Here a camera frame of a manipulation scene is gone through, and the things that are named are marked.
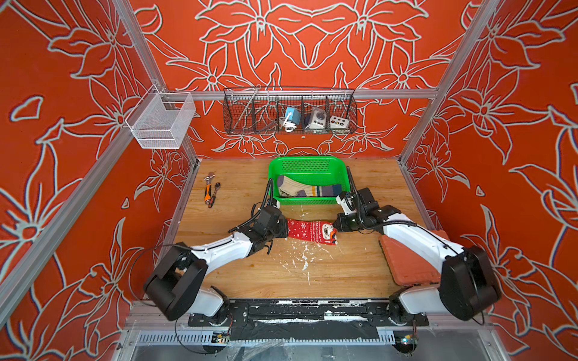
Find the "red snowflake sock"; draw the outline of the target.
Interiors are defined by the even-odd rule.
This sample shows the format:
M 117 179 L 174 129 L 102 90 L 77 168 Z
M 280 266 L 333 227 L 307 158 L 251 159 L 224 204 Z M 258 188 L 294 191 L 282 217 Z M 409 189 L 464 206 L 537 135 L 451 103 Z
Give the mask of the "red snowflake sock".
M 320 245 L 335 245 L 337 230 L 333 224 L 325 221 L 287 221 L 289 238 L 304 242 L 314 242 Z

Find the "cream striped sock purple toe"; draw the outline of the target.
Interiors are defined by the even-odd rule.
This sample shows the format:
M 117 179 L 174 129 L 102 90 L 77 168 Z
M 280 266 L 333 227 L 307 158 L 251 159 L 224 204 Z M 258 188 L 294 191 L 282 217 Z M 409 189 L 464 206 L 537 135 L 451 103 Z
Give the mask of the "cream striped sock purple toe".
M 340 184 L 329 186 L 314 186 L 302 184 L 285 175 L 277 178 L 277 185 L 282 196 L 293 198 L 336 197 L 343 191 Z

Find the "green plastic basket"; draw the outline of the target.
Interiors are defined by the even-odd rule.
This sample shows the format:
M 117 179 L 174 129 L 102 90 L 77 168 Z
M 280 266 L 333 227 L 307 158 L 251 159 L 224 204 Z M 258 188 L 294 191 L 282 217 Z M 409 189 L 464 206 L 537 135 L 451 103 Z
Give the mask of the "green plastic basket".
M 281 205 L 331 205 L 336 204 L 336 197 L 293 198 L 282 196 L 277 185 L 277 178 L 285 175 L 302 184 L 329 186 L 340 184 L 342 192 L 351 190 L 346 164 L 333 156 L 284 156 L 274 159 L 269 164 L 269 180 L 272 181 L 272 196 Z

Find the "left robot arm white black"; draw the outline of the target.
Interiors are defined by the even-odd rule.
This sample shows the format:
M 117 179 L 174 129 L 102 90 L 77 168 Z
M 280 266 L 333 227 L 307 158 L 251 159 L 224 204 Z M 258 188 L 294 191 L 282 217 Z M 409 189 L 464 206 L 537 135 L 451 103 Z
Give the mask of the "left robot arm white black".
M 270 249 L 274 240 L 287 234 L 287 219 L 280 209 L 268 205 L 225 239 L 195 247 L 182 242 L 172 245 L 144 284 L 144 293 L 169 321 L 194 314 L 221 323 L 230 300 L 216 287 L 203 287 L 206 276 Z

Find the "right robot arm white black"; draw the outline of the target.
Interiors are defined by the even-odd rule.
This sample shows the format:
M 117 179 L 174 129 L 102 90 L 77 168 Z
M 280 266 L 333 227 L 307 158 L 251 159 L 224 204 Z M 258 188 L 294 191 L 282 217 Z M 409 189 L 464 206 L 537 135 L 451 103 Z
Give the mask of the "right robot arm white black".
M 489 255 L 477 246 L 450 242 L 421 227 L 392 205 L 380 206 L 367 188 L 342 192 L 342 207 L 334 222 L 340 233 L 377 231 L 409 248 L 440 274 L 438 285 L 412 286 L 395 293 L 386 311 L 403 326 L 418 314 L 451 314 L 468 321 L 502 297 Z

